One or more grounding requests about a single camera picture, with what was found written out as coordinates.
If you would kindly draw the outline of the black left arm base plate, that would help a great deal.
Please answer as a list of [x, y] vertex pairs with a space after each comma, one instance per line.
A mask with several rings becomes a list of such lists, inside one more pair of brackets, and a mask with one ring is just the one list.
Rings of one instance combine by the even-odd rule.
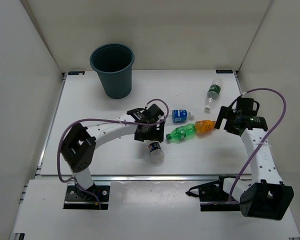
[[110, 185], [95, 185], [92, 192], [98, 197], [83, 192], [76, 185], [68, 185], [64, 197], [63, 208], [67, 210], [108, 210], [110, 198]]

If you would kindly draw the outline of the clear bottle green label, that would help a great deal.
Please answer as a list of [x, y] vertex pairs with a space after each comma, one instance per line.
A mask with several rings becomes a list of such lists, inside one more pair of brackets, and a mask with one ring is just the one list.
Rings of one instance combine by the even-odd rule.
[[216, 78], [212, 81], [207, 93], [204, 110], [210, 112], [215, 103], [218, 101], [220, 93], [223, 87], [223, 80], [221, 78]]

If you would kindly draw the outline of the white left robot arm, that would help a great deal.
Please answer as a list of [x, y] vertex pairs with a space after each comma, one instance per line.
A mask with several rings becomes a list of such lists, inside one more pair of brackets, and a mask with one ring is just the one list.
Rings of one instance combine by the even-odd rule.
[[77, 185], [77, 194], [90, 200], [95, 194], [89, 166], [100, 146], [127, 135], [139, 142], [164, 140], [165, 113], [155, 103], [150, 107], [135, 108], [113, 120], [101, 120], [95, 126], [83, 126], [81, 121], [68, 127], [62, 135], [58, 151], [67, 162]]

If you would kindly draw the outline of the small clear Pepsi bottle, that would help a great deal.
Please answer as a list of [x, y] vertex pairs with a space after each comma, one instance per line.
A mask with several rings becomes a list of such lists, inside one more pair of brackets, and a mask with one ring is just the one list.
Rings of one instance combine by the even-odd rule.
[[161, 163], [165, 159], [165, 154], [158, 141], [152, 141], [148, 145], [151, 160], [155, 163]]

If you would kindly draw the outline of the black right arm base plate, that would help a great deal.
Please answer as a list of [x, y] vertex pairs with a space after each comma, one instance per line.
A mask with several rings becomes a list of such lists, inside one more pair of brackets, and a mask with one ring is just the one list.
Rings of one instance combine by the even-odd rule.
[[234, 176], [220, 175], [217, 180], [191, 187], [185, 194], [199, 198], [201, 212], [239, 212], [238, 203], [228, 202], [229, 194], [223, 191], [224, 180]]

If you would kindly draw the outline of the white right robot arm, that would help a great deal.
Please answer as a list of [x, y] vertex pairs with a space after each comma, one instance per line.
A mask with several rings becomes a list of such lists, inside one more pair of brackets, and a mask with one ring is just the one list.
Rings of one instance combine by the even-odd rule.
[[280, 177], [266, 136], [266, 120], [258, 116], [260, 104], [252, 98], [239, 97], [230, 106], [222, 106], [215, 124], [219, 129], [240, 136], [249, 162], [252, 180], [245, 182], [235, 177], [222, 177], [214, 193], [220, 200], [231, 199], [239, 204], [243, 216], [280, 221], [293, 197], [291, 186]]

